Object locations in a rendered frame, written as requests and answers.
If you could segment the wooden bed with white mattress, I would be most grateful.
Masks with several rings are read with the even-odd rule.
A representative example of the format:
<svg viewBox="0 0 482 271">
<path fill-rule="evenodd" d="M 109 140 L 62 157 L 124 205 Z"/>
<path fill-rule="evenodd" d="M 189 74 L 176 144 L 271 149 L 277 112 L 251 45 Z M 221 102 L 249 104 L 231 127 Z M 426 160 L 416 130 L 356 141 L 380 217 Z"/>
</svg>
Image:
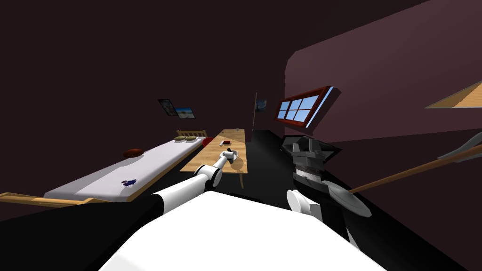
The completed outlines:
<svg viewBox="0 0 482 271">
<path fill-rule="evenodd" d="M 129 202 L 142 194 L 183 159 L 198 149 L 205 131 L 179 131 L 193 140 L 171 140 L 140 156 L 128 158 L 73 182 L 48 191 L 43 197 L 0 194 L 0 202 L 66 207 L 94 202 Z"/>
</svg>

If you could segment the red framed window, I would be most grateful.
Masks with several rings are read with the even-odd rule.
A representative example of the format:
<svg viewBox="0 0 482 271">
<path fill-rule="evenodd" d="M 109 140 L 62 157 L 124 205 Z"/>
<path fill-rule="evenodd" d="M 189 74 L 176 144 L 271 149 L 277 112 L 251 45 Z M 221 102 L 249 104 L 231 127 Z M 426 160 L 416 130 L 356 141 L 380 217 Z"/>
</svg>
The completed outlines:
<svg viewBox="0 0 482 271">
<path fill-rule="evenodd" d="M 317 126 L 341 92 L 335 86 L 324 86 L 279 101 L 274 120 L 299 128 Z"/>
</svg>

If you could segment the brown pole with grey blades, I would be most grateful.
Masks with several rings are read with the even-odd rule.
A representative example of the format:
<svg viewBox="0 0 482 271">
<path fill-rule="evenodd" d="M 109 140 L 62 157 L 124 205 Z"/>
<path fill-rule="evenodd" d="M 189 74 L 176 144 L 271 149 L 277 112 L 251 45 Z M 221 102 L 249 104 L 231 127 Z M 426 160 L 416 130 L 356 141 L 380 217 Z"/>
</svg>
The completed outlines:
<svg viewBox="0 0 482 271">
<path fill-rule="evenodd" d="M 371 211 L 362 201 L 360 201 L 354 195 L 356 192 L 361 192 L 370 188 L 380 186 L 384 183 L 392 182 L 424 171 L 428 171 L 430 169 L 441 167 L 445 164 L 453 162 L 459 163 L 478 157 L 482 157 L 482 132 L 471 137 L 466 143 L 464 143 L 456 150 L 438 157 L 437 160 L 422 164 L 421 166 L 397 173 L 395 175 L 391 175 L 389 177 L 371 183 L 367 183 L 349 191 L 330 181 L 322 181 L 321 183 L 323 183 L 328 188 L 328 194 L 339 205 L 359 216 L 370 217 L 372 215 Z"/>
</svg>

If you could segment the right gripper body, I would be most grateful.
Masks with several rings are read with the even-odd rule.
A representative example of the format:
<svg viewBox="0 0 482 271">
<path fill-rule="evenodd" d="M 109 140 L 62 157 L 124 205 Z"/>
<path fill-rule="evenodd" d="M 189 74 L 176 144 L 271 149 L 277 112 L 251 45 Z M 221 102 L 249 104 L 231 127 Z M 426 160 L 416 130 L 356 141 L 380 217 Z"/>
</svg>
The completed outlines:
<svg viewBox="0 0 482 271">
<path fill-rule="evenodd" d="M 295 173 L 307 179 L 323 179 L 326 156 L 321 151 L 298 151 L 292 153 Z"/>
</svg>

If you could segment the dark wall picture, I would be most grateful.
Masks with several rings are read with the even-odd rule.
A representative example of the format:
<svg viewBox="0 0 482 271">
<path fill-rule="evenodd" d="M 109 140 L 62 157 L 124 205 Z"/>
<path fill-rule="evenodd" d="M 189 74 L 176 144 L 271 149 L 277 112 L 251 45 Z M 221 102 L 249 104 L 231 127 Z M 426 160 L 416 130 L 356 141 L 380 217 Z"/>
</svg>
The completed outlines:
<svg viewBox="0 0 482 271">
<path fill-rule="evenodd" d="M 158 99 L 158 102 L 168 116 L 178 116 L 178 113 L 169 99 Z"/>
</svg>

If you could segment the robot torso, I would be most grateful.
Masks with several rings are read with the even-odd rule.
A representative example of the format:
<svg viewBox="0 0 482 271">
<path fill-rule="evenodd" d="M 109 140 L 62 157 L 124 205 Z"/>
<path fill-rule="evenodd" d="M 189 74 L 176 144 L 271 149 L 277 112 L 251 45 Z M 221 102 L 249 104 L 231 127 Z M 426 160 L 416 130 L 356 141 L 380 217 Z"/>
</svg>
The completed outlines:
<svg viewBox="0 0 482 271">
<path fill-rule="evenodd" d="M 99 271 L 385 271 L 317 218 L 206 192 L 149 222 Z"/>
</svg>

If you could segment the light wooden table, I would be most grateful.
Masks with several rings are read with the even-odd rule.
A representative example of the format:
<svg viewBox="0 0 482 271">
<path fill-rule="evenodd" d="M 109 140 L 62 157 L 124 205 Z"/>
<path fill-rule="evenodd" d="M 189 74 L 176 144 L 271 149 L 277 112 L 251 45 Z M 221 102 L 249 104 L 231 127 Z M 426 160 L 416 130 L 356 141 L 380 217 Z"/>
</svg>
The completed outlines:
<svg viewBox="0 0 482 271">
<path fill-rule="evenodd" d="M 219 146 L 223 140 L 231 141 L 230 145 Z M 237 174 L 240 178 L 241 188 L 244 188 L 243 176 L 248 173 L 245 130 L 224 129 L 220 134 L 214 137 L 206 147 L 196 155 L 192 160 L 180 169 L 181 172 L 195 172 L 202 164 L 213 165 L 219 160 L 219 155 L 226 151 L 227 148 L 238 152 L 237 159 L 232 163 L 225 163 L 223 172 L 226 174 Z"/>
</svg>

